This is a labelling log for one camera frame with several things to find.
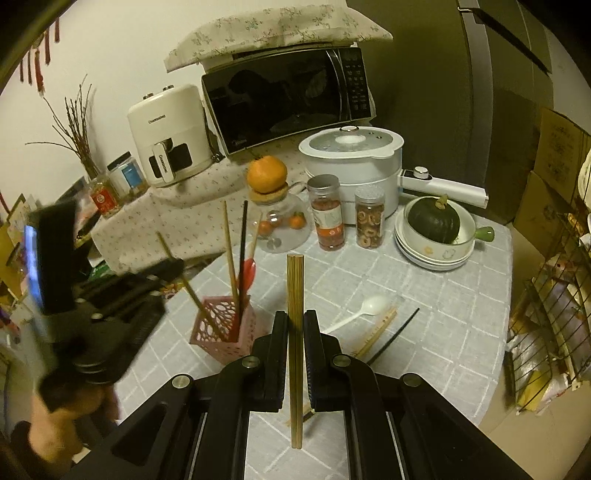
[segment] microwave control panel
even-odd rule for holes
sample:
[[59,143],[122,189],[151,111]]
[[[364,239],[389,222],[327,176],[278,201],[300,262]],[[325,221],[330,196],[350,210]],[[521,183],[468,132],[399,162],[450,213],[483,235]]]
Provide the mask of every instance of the microwave control panel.
[[349,108],[351,118],[367,118],[371,116],[369,106],[369,92],[361,49],[341,48],[339,49],[340,59],[345,74],[347,93],[349,97]]

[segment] plate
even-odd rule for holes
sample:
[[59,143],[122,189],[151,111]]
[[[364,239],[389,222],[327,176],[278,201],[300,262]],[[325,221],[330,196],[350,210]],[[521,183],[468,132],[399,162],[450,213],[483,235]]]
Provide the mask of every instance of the plate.
[[412,263],[414,263],[415,265],[418,265],[419,267],[423,267],[426,270],[432,270],[435,272],[447,272],[450,270],[454,270],[456,268],[461,267],[463,264],[465,264],[468,259],[464,259],[461,260],[459,263],[452,263],[452,264],[447,264],[447,265],[437,265],[437,264],[433,264],[433,263],[427,263],[424,262],[423,260],[421,260],[420,258],[415,257],[412,253],[408,252],[403,245],[400,243],[400,241],[398,240],[398,235],[394,235],[394,241],[396,242],[397,247],[400,249],[400,251],[402,252],[402,254],[408,258]]
[[426,257],[425,255],[417,252],[414,248],[412,248],[408,244],[406,239],[404,238],[404,235],[402,233],[402,227],[400,226],[400,222],[404,221],[404,209],[401,209],[395,215],[396,215],[396,217],[394,220],[394,232],[395,232],[396,237],[398,238],[398,242],[402,245],[402,247],[404,247],[404,249],[406,250],[407,253],[416,257],[418,260],[420,260],[424,263],[428,263],[431,265],[441,265],[441,266],[462,264],[470,257],[470,255],[472,254],[472,252],[474,250],[474,244],[472,244],[471,249],[469,250],[469,252],[466,255],[464,255],[461,258],[458,258],[456,260],[451,260],[451,261],[438,260],[436,258]]

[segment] cooker lid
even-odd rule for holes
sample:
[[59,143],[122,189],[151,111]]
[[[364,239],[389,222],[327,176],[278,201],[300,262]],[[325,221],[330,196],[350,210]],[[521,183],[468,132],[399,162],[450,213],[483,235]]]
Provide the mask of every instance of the cooker lid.
[[390,158],[403,144],[404,139],[390,130],[348,125],[306,138],[300,143],[300,151],[311,157],[337,160]]

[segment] green pumpkin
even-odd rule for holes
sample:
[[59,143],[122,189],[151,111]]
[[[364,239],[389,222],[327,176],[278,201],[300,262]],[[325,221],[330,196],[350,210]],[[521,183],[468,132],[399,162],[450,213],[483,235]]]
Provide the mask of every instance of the green pumpkin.
[[408,224],[422,236],[441,244],[451,244],[460,232],[460,217],[447,203],[447,195],[417,201],[408,213]]

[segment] dried branch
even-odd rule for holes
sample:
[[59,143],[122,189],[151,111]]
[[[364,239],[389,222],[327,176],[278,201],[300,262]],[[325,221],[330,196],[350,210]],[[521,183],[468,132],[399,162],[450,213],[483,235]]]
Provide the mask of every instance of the dried branch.
[[62,145],[61,143],[54,143],[54,142],[27,142],[27,143],[25,143],[25,145],[55,145],[56,147],[67,148],[68,150],[72,150],[74,153],[76,153],[76,150],[74,150],[72,147],[68,147],[67,145]]
[[53,117],[54,125],[52,125],[52,128],[61,137],[65,144],[56,142],[28,142],[26,143],[26,145],[56,145],[58,147],[63,147],[73,151],[78,156],[78,158],[80,158],[80,161],[82,162],[90,178],[92,179],[98,174],[96,166],[92,163],[92,159],[90,157],[90,144],[88,140],[86,118],[86,112],[89,106],[92,84],[88,87],[88,90],[86,91],[86,96],[84,96],[82,88],[85,80],[86,75],[84,76],[82,82],[78,85],[78,92],[76,93],[76,97],[74,97],[73,99],[68,99],[67,97],[64,97],[64,106],[66,107],[67,122],[63,122],[62,120],[60,120],[49,101],[46,98],[44,98],[45,103],[49,107],[49,110],[51,111],[51,115]]

